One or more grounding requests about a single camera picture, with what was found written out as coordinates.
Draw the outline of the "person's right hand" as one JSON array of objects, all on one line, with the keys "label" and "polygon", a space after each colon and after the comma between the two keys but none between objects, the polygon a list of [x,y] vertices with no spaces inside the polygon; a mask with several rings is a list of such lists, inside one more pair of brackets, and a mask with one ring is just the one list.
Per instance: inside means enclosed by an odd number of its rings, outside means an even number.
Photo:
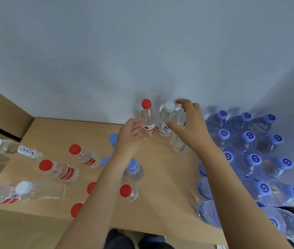
[{"label": "person's right hand", "polygon": [[186,125],[184,135],[179,138],[190,147],[202,162],[208,163],[224,159],[223,152],[211,139],[201,107],[198,103],[192,103],[189,99],[177,99],[176,104],[186,112]]}]

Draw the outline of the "person's left hand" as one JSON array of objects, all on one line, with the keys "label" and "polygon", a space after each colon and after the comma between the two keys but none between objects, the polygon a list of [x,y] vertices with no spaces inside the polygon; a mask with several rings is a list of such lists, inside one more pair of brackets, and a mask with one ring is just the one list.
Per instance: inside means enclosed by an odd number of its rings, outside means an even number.
[{"label": "person's left hand", "polygon": [[131,136],[129,119],[120,128],[120,131],[118,133],[117,145],[114,150],[113,157],[130,160],[138,152],[140,146],[146,140],[141,140],[139,138]]}]

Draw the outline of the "person's right forearm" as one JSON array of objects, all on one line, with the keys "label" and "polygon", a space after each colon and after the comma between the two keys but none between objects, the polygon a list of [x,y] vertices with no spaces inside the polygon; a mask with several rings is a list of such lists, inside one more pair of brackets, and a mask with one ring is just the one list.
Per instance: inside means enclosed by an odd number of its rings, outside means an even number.
[{"label": "person's right forearm", "polygon": [[194,149],[202,161],[229,249],[293,249],[272,224],[216,146]]}]

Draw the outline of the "person's left forearm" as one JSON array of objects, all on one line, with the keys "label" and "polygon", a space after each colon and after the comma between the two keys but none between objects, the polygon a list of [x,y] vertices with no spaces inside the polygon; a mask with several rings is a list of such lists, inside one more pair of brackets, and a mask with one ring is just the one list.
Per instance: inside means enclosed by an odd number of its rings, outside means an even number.
[{"label": "person's left forearm", "polygon": [[135,151],[118,149],[55,249],[103,249],[125,169]]}]

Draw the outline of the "white cap water bottle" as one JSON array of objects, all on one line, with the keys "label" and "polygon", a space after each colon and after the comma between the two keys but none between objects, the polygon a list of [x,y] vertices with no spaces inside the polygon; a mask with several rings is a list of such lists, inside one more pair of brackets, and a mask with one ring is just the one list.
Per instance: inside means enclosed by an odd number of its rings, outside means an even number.
[{"label": "white cap water bottle", "polygon": [[174,102],[166,102],[162,110],[160,111],[160,123],[159,133],[163,137],[168,137],[171,134],[171,129],[168,127],[166,122],[176,121],[176,111]]},{"label": "white cap water bottle", "polygon": [[11,157],[12,155],[23,155],[34,161],[41,160],[42,152],[26,147],[14,140],[0,138],[0,155]]},{"label": "white cap water bottle", "polygon": [[22,201],[57,200],[66,196],[69,187],[53,181],[22,181],[15,187],[15,193]]}]

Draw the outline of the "clear plastic water bottle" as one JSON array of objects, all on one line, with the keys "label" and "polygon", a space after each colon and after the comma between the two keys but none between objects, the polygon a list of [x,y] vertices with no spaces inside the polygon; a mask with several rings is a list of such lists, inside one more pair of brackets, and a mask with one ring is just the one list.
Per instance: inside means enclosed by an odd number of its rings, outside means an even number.
[{"label": "clear plastic water bottle", "polygon": [[[186,125],[186,112],[184,109],[176,112],[176,124],[185,126]],[[179,138],[179,136],[173,131],[173,143],[172,148],[177,153],[183,153],[186,151],[186,144]]]}]

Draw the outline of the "group of printed blue-cap bottles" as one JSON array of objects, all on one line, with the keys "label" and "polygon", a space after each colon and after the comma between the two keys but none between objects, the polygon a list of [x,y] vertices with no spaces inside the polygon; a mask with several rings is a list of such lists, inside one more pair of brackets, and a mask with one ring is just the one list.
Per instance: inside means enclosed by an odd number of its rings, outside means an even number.
[{"label": "group of printed blue-cap bottles", "polygon": [[288,158],[270,156],[283,142],[267,134],[276,121],[273,114],[253,118],[249,112],[227,119],[220,110],[206,119],[207,130],[256,204],[273,225],[294,243],[294,214],[281,207],[294,202],[294,186],[273,181],[293,167]]}]

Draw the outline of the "person's dark trousers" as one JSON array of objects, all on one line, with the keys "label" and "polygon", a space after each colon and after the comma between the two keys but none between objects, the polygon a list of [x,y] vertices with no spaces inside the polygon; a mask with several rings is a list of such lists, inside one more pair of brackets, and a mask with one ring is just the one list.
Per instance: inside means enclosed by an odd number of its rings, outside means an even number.
[{"label": "person's dark trousers", "polygon": [[[136,249],[133,240],[117,229],[111,229],[103,249]],[[145,233],[138,242],[138,249],[175,249],[165,236]]]}]

